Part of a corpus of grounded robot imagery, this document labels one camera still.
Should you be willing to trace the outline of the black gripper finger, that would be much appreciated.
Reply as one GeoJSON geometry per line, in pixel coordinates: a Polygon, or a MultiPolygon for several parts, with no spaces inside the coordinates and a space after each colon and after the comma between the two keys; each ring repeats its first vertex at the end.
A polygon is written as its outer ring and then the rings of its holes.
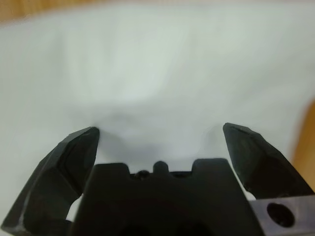
{"type": "Polygon", "coordinates": [[[223,132],[232,166],[256,199],[308,196],[310,186],[291,163],[259,133],[226,123],[223,132]]]}
{"type": "Polygon", "coordinates": [[[95,163],[99,129],[69,134],[44,157],[4,219],[7,233],[68,233],[67,214],[95,163]]]}

